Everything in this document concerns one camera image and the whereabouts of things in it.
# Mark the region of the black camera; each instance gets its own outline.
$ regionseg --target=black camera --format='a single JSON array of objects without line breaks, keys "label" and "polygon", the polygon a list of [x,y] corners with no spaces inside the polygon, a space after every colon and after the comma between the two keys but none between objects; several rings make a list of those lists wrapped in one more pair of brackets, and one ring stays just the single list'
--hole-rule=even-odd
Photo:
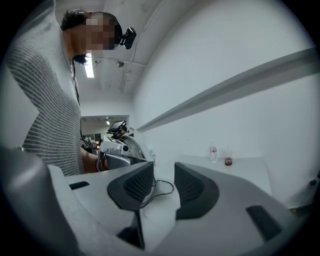
[{"label": "black camera", "polygon": [[126,30],[125,34],[122,35],[120,45],[124,46],[127,50],[131,49],[136,36],[137,36],[137,33],[134,30],[134,28],[129,27]]}]

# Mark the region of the cup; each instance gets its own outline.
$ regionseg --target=cup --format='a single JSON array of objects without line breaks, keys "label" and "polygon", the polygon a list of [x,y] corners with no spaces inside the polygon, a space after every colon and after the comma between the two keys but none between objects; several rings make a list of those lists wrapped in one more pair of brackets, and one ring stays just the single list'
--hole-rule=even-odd
[{"label": "cup", "polygon": [[232,166],[232,150],[231,149],[226,149],[224,151],[224,164],[226,166]]}]

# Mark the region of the fluorescent light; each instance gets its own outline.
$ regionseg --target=fluorescent light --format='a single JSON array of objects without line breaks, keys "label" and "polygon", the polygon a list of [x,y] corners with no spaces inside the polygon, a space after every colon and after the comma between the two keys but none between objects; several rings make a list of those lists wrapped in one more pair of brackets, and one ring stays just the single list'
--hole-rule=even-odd
[{"label": "fluorescent light", "polygon": [[93,69],[93,66],[92,66],[91,53],[87,53],[86,55],[87,55],[87,57],[85,58],[86,64],[84,65],[86,76],[88,78],[94,78],[95,76],[94,76],[94,69]]}]

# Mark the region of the plastic bottle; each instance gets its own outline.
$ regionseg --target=plastic bottle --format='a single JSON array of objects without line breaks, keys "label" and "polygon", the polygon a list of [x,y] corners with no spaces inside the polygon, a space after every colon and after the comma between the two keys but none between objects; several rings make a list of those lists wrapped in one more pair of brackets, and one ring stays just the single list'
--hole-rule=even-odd
[{"label": "plastic bottle", "polygon": [[211,146],[210,146],[210,161],[211,163],[216,163],[218,161],[218,153],[217,153],[217,148],[214,145],[214,141],[211,141]]}]

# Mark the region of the ear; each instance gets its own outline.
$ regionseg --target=ear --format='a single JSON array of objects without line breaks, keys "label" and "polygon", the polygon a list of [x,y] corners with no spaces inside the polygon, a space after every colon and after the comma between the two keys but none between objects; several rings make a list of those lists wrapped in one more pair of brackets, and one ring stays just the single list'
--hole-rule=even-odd
[{"label": "ear", "polygon": [[92,11],[89,11],[89,12],[86,13],[85,16],[86,16],[87,19],[90,19],[92,14],[94,14],[94,13]]}]

